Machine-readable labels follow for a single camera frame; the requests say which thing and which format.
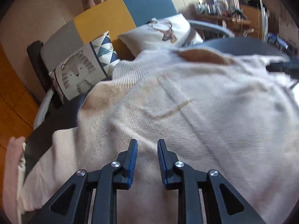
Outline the beige knit sweater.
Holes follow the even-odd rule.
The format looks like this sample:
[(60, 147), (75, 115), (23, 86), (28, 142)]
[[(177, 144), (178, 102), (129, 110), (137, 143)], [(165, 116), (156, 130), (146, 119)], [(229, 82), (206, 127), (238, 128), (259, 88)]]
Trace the beige knit sweater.
[(118, 196), (119, 223), (175, 223), (177, 194), (164, 190), (157, 141), (201, 171), (217, 169), (267, 223), (298, 201), (298, 103), (268, 74), (272, 57), (201, 48), (143, 51), (96, 84), (78, 125), (27, 176), (21, 213), (40, 209), (78, 169), (94, 171), (138, 141), (133, 187)]

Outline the wooden side table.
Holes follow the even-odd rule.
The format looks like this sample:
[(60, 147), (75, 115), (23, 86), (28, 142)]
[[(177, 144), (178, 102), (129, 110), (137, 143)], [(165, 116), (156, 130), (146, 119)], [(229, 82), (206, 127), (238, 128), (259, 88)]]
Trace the wooden side table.
[(198, 21), (214, 23), (216, 25), (222, 26), (223, 28), (227, 28), (236, 36), (243, 36), (244, 31), (249, 29), (249, 26), (251, 24), (251, 22), (248, 19), (244, 20), (240, 18), (232, 18), (225, 16), (198, 14), (196, 12), (192, 12), (192, 15)]

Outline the folded pink garment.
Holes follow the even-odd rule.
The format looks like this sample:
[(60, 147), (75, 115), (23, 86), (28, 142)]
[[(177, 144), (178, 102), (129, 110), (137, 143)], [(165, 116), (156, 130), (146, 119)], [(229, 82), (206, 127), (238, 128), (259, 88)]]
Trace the folded pink garment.
[(19, 171), (22, 170), (21, 158), (24, 153), (25, 137), (11, 137), (7, 146), (4, 164), (3, 207), (11, 223), (20, 223), (18, 211), (18, 190), (22, 185)]

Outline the black leather ottoman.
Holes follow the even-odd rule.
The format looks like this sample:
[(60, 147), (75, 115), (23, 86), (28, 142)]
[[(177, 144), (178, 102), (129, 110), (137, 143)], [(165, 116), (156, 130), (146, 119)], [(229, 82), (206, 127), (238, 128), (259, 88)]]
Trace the black leather ottoman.
[[(233, 56), (252, 56), (257, 54), (262, 56), (281, 56), (287, 60), (290, 59), (290, 56), (286, 53), (252, 37), (217, 38), (194, 45), (192, 48), (201, 46), (210, 47)], [(52, 135), (55, 131), (77, 126), (78, 110), (85, 97), (85, 94), (77, 96), (71, 101), (64, 103), (59, 109), (54, 110), (27, 138), (24, 153), (26, 160), (25, 176), (28, 176), (39, 159), (52, 146)]]

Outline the deer print cushion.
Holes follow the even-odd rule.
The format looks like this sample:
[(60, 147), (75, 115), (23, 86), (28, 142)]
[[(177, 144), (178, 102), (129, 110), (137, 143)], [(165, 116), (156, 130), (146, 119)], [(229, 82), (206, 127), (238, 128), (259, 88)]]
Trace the deer print cushion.
[(135, 57), (144, 50), (177, 49), (203, 42), (182, 14), (149, 22), (118, 38)]

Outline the tiger print cushion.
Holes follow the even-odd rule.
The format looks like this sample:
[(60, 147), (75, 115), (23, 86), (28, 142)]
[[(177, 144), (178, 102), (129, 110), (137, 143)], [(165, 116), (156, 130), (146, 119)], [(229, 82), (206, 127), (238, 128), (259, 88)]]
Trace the tiger print cushion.
[(73, 52), (49, 75), (62, 103), (89, 91), (112, 75), (120, 62), (108, 31)]

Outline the grey yellow blue sofa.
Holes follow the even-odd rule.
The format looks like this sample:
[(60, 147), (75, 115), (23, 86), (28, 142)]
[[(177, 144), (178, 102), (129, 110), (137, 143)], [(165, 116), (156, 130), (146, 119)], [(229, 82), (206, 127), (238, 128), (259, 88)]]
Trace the grey yellow blue sofa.
[(112, 58), (129, 59), (128, 48), (118, 39), (120, 34), (149, 23), (150, 19), (164, 19), (176, 15), (172, 0), (107, 0), (96, 5), (62, 26), (45, 43), (35, 41), (27, 47), (29, 60), (46, 92), (33, 127), (45, 120), (50, 104), (62, 105), (63, 96), (54, 88), (50, 73), (73, 52), (84, 45), (92, 46), (99, 36), (116, 50)]

